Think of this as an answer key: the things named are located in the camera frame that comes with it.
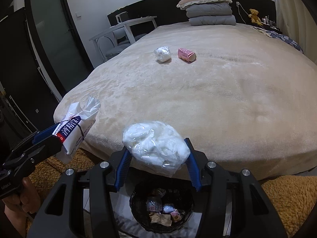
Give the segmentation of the left hand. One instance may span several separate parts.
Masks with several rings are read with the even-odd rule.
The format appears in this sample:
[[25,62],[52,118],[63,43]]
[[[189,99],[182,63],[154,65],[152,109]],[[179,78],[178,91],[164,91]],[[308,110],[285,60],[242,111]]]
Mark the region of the left hand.
[[18,194],[10,195],[2,201],[5,204],[5,214],[24,215],[36,213],[41,205],[40,197],[29,177],[22,180],[23,188]]

